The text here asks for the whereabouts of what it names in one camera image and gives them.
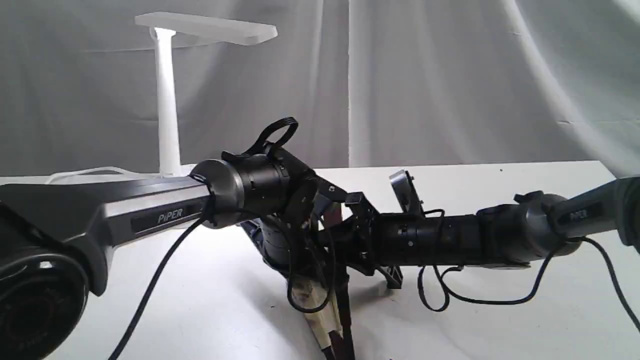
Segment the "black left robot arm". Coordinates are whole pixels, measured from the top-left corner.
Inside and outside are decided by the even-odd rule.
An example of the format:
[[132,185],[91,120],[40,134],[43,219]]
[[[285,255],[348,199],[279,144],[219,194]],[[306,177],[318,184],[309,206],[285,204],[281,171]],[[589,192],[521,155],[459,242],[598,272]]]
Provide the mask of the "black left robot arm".
[[198,226],[260,224],[285,255],[262,246],[263,259],[286,276],[287,297],[303,313],[323,310],[339,288],[333,243],[325,253],[311,232],[320,179],[282,146],[265,141],[223,152],[189,175],[78,183],[1,186],[1,358],[43,360],[73,332],[89,294],[102,296],[114,250],[181,224],[187,230],[151,278],[116,360],[131,338],[167,262]]

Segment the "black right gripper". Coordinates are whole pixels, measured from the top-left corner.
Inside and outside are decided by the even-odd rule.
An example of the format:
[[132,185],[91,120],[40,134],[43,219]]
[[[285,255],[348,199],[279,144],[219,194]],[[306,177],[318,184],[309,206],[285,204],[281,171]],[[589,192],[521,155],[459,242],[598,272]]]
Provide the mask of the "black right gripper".
[[362,192],[348,193],[352,214],[332,225],[339,262],[366,276],[379,268],[431,264],[431,226],[426,211],[381,213]]

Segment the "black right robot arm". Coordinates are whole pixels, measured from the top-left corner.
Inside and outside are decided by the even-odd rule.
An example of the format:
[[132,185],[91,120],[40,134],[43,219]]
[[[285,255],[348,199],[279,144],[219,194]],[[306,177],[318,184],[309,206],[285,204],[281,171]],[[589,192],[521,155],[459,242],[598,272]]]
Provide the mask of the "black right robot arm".
[[639,177],[617,178],[572,198],[533,191],[475,214],[427,217],[379,213],[362,193],[349,195],[352,215],[328,230],[346,265],[362,274],[383,267],[464,265],[526,268],[566,256],[581,240],[618,232],[639,248]]

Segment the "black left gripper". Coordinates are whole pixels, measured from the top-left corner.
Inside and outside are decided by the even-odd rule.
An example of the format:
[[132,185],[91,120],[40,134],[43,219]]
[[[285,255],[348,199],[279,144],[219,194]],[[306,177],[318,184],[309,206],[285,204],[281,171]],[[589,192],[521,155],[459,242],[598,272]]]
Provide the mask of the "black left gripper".
[[240,223],[240,228],[265,264],[286,280],[331,281],[338,265],[333,231],[333,207],[346,202],[342,187],[320,176],[306,176],[286,192],[283,205],[274,212]]

